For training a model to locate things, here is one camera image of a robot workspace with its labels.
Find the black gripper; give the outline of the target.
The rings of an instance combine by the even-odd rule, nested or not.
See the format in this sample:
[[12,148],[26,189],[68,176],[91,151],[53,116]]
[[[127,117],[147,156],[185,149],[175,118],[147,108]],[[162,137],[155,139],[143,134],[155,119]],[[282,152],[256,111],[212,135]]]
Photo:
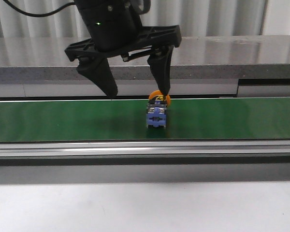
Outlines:
[[143,26],[140,16],[149,12],[149,0],[76,0],[74,3],[90,34],[89,39],[65,49],[70,61],[79,60],[76,68],[79,74],[108,98],[114,98],[118,89],[107,58],[122,56],[127,62],[154,53],[147,63],[160,92],[164,96],[169,94],[172,53],[181,43],[178,25]]

